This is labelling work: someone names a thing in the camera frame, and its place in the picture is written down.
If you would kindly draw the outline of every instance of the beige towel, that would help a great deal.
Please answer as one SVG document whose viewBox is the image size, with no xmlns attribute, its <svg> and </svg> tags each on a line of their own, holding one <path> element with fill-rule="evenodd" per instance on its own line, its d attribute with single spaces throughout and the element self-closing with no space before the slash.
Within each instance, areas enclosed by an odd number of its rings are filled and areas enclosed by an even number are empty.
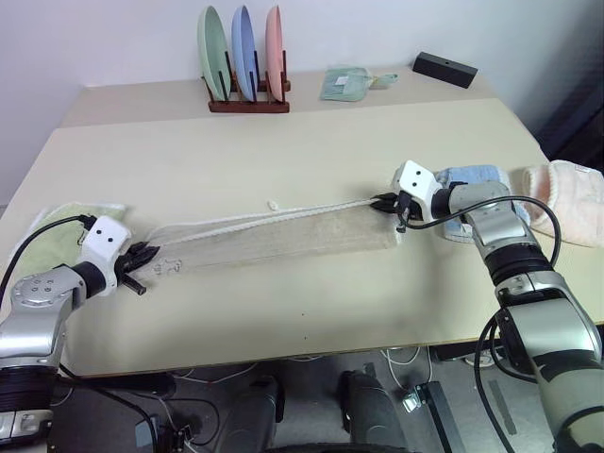
<svg viewBox="0 0 604 453">
<path fill-rule="evenodd" d="M 394 216 L 357 206 L 307 217 L 254 226 L 204 237 L 217 228 L 243 225 L 250 220 L 276 218 L 279 213 L 243 219 L 173 225 L 152 232 L 150 245 L 160 245 L 156 257 L 132 273 L 149 281 L 206 266 L 241 265 L 300 255 L 320 255 L 391 248 L 398 245 Z"/>
</svg>

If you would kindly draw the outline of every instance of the pink plate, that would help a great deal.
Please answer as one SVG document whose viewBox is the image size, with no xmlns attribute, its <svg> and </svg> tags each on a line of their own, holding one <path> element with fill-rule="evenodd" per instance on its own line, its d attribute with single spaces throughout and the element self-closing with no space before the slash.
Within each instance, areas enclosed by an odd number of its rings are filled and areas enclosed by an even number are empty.
<svg viewBox="0 0 604 453">
<path fill-rule="evenodd" d="M 283 101 L 281 72 L 283 71 L 283 42 L 281 36 L 281 14 L 279 7 L 272 7 L 266 18 L 266 66 L 271 93 Z"/>
</svg>

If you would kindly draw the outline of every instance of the white wall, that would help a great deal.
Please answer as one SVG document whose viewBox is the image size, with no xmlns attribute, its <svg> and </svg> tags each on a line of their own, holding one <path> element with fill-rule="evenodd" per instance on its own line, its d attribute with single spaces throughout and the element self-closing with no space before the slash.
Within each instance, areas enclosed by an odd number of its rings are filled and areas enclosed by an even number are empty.
<svg viewBox="0 0 604 453">
<path fill-rule="evenodd" d="M 226 28 L 243 0 L 221 0 Z M 275 0 L 248 0 L 259 44 Z M 81 86 L 199 76 L 193 0 L 0 0 L 0 205 Z M 602 59 L 601 0 L 282 0 L 291 70 L 412 61 L 477 66 L 537 131 Z"/>
</svg>

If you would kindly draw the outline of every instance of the tabletop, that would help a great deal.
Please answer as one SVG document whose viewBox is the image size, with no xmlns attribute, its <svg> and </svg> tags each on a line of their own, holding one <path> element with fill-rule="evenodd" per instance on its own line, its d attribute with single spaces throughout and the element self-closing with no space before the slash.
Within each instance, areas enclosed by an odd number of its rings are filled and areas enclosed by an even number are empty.
<svg viewBox="0 0 604 453">
<path fill-rule="evenodd" d="M 401 81 L 417 76 L 406 74 Z M 55 130 L 0 219 L 0 256 L 41 209 L 70 201 L 128 205 L 125 223 L 140 239 L 170 223 L 267 211 L 267 200 L 295 208 L 388 192 L 406 159 L 431 170 L 546 162 L 491 93 L 416 83 L 399 88 L 394 104 L 296 110 L 293 101 L 283 115 L 175 113 L 161 108 L 163 93 L 147 112 L 130 96 L 131 110 L 116 119 L 114 108 L 93 113 L 78 101 L 80 113 Z M 414 97 L 422 90 L 438 95 Z M 548 254 L 552 240 L 537 238 Z M 604 320 L 603 251 L 564 243 L 557 270 L 592 318 Z M 79 374 L 109 375 L 450 343 L 476 338 L 496 309 L 472 244 L 411 231 L 388 250 L 208 268 L 160 280 L 141 297 L 119 289 L 72 315 L 63 359 Z"/>
</svg>

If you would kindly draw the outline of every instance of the light green towel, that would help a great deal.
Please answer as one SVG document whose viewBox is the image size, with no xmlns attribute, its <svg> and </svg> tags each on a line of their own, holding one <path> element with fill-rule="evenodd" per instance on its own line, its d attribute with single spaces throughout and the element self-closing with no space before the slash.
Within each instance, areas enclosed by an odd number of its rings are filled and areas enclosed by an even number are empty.
<svg viewBox="0 0 604 453">
<path fill-rule="evenodd" d="M 95 217 L 108 215 L 116 220 L 121 220 L 125 212 L 126 206 L 124 205 L 82 203 L 67 203 L 55 210 L 45 210 L 34 220 L 27 234 L 15 246 L 15 250 L 35 230 L 56 220 L 79 214 L 94 215 Z M 60 264 L 76 264 L 80 245 L 85 236 L 86 230 L 79 222 L 70 222 L 45 231 L 27 247 L 19 258 L 14 275 L 21 278 L 46 272 Z"/>
</svg>

